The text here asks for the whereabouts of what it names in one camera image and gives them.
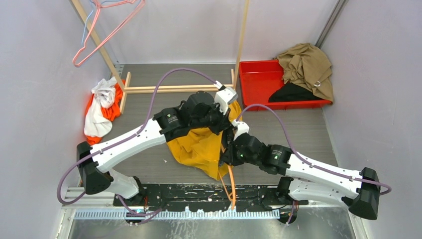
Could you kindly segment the aluminium rail frame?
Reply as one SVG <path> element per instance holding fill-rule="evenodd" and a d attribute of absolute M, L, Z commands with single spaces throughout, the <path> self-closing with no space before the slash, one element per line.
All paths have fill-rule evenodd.
<path fill-rule="evenodd" d="M 267 211 L 248 201 L 245 211 L 224 207 L 210 197 L 200 208 L 170 209 L 146 221 L 131 218 L 123 207 L 112 205 L 112 194 L 88 196 L 64 206 L 56 232 L 58 239 L 368 239 L 362 219 L 336 205 L 310 201 L 297 218 L 282 223 L 289 206 Z"/>

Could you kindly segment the white cloth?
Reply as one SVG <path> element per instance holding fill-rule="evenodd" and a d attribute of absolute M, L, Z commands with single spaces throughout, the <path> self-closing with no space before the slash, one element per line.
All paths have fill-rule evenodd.
<path fill-rule="evenodd" d="M 102 109 L 108 109 L 114 104 L 116 83 L 115 77 L 109 80 L 102 79 L 91 89 L 93 100 L 89 103 L 85 116 L 84 134 L 86 136 L 104 137 L 111 131 L 112 122 L 103 115 Z"/>

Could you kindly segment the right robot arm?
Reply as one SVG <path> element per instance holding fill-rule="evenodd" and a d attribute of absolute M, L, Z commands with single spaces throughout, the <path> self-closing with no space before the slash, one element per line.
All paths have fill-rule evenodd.
<path fill-rule="evenodd" d="M 352 214 L 367 219 L 378 218 L 381 187 L 377 172 L 365 167 L 348 170 L 294 153 L 278 145 L 266 145 L 248 133 L 222 135 L 224 152 L 220 160 L 230 166 L 245 163 L 280 175 L 277 200 L 284 205 L 293 201 L 320 201 L 346 207 Z"/>

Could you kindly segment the yellow pleated skirt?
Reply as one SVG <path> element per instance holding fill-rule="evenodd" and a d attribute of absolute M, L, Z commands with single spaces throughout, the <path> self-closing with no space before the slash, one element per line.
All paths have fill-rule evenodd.
<path fill-rule="evenodd" d="M 185 166 L 197 168 L 214 180 L 229 173 L 226 164 L 220 165 L 220 153 L 226 146 L 223 133 L 218 135 L 209 128 L 192 129 L 186 136 L 167 143 L 175 160 Z"/>

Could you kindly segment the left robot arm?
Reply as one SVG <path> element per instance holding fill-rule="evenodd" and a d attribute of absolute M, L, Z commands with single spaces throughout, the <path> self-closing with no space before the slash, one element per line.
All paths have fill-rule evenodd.
<path fill-rule="evenodd" d="M 198 91 L 179 106 L 163 109 L 140 127 L 119 137 L 98 146 L 79 144 L 78 149 L 88 155 L 78 166 L 85 193 L 111 192 L 134 206 L 142 204 L 145 192 L 139 179 L 115 171 L 114 166 L 148 148 L 186 136 L 193 129 L 208 128 L 220 134 L 231 127 L 229 105 L 237 97 L 232 88 L 218 91 L 215 96 Z"/>

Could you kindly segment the orange hanger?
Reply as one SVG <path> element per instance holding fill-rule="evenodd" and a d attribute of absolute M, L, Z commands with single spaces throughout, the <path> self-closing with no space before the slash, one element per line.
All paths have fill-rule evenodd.
<path fill-rule="evenodd" d="M 228 174 L 229 174 L 229 178 L 230 178 L 230 186 L 231 186 L 231 192 L 229 193 L 227 190 L 227 187 L 225 185 L 225 182 L 223 180 L 223 176 L 220 174 L 220 169 L 217 170 L 217 174 L 221 180 L 221 183 L 223 185 L 224 191 L 227 195 L 228 200 L 231 202 L 231 210 L 234 211 L 235 210 L 235 206 L 236 206 L 236 189 L 235 189 L 235 178 L 234 178 L 234 174 L 233 174 L 233 165 L 228 164 L 227 165 L 227 169 L 228 169 Z"/>

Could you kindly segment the orange cloth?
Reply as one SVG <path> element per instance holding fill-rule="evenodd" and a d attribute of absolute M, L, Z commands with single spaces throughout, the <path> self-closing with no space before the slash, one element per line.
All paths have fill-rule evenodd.
<path fill-rule="evenodd" d="M 111 120 L 111 122 L 113 122 L 115 120 L 115 118 L 117 118 L 117 117 L 119 117 L 121 115 L 119 103 L 120 103 L 120 101 L 122 99 L 123 91 L 120 88 L 120 86 L 119 86 L 118 83 L 116 83 L 115 89 L 116 89 L 116 97 L 115 97 L 114 104 L 110 108 L 108 108 L 108 109 L 105 109 L 105 108 L 102 109 L 103 115 L 108 120 Z M 91 97 L 90 97 L 90 99 L 89 99 L 89 101 L 87 103 L 87 106 L 86 106 L 86 109 L 85 109 L 85 116 L 86 116 L 87 111 L 88 111 L 89 103 L 91 103 L 92 100 L 93 100 L 93 94 L 91 95 Z M 90 137 L 90 136 L 86 136 L 86 135 L 85 135 L 85 137 L 86 137 L 87 142 L 88 142 L 89 145 L 98 144 L 98 143 L 101 142 L 101 140 L 103 138 L 103 137 Z"/>

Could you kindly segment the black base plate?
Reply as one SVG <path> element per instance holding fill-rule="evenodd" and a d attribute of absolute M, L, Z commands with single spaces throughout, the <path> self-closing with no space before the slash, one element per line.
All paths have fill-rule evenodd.
<path fill-rule="evenodd" d="M 235 212 L 289 208 L 293 200 L 275 185 L 237 184 Z M 162 212 L 227 212 L 231 208 L 221 184 L 143 184 L 140 195 L 126 199 L 130 209 Z"/>

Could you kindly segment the wooden clothes rack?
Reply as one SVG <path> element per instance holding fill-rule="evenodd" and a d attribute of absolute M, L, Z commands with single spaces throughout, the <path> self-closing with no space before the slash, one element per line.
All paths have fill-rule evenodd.
<path fill-rule="evenodd" d="M 146 1 L 144 0 L 118 0 L 114 1 L 112 4 L 104 5 L 100 3 L 98 0 L 93 0 L 94 6 L 94 18 L 90 20 L 90 15 L 86 13 L 84 7 L 78 0 L 70 1 L 71 5 L 75 9 L 75 12 L 79 15 L 81 21 L 84 24 L 84 30 L 88 30 L 88 32 L 84 32 L 84 37 L 82 41 L 82 47 L 77 51 L 75 56 L 72 59 L 72 63 L 75 67 L 80 67 L 82 64 L 85 63 L 90 57 L 93 56 L 96 52 L 99 52 L 105 61 L 107 67 L 109 68 L 111 75 L 116 78 L 117 83 L 119 84 L 120 88 L 123 91 L 122 100 L 120 102 L 120 111 L 124 111 L 124 107 L 126 104 L 126 98 L 129 94 L 147 94 L 153 93 L 155 89 L 158 90 L 159 93 L 178 93 L 178 92 L 195 92 L 199 90 L 203 91 L 217 91 L 219 87 L 216 84 L 211 85 L 174 85 L 174 86 L 147 86 L 147 87 L 130 87 L 130 80 L 131 80 L 131 73 L 128 72 L 125 78 L 125 81 L 121 79 L 120 73 L 117 71 L 115 64 L 111 60 L 107 50 L 105 49 L 104 45 L 107 43 L 120 29 L 123 28 L 135 15 L 146 5 Z M 134 4 L 138 3 L 135 9 L 123 20 L 121 24 L 119 24 L 110 34 L 105 38 L 105 40 L 101 40 L 97 32 L 95 31 L 95 24 L 98 20 L 98 17 L 101 13 L 101 10 L 104 8 L 115 7 L 124 4 Z M 95 44 L 95 49 L 87 55 L 84 59 L 78 62 L 78 58 L 80 54 L 86 49 L 87 41 L 91 38 Z"/>

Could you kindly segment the red plastic bin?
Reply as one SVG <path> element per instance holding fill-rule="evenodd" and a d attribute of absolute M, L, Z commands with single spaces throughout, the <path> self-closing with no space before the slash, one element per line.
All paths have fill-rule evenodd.
<path fill-rule="evenodd" d="M 262 104 L 273 110 L 315 109 L 329 105 L 331 101 L 270 102 L 270 96 L 284 86 L 283 68 L 278 60 L 241 61 L 239 82 L 243 106 Z"/>

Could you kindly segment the tan brown garment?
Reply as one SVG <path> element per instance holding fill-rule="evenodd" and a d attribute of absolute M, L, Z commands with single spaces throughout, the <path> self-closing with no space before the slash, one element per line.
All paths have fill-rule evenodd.
<path fill-rule="evenodd" d="M 314 96 L 334 101 L 331 62 L 326 54 L 310 43 L 298 43 L 275 58 L 283 68 L 284 84 L 292 83 Z"/>

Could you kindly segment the black garment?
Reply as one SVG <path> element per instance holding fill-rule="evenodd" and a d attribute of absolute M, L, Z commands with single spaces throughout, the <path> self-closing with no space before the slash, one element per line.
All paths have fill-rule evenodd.
<path fill-rule="evenodd" d="M 275 91 L 270 97 L 268 102 L 295 102 L 295 101 L 317 101 L 322 100 L 315 96 L 311 91 L 295 85 L 287 83 L 280 89 Z"/>

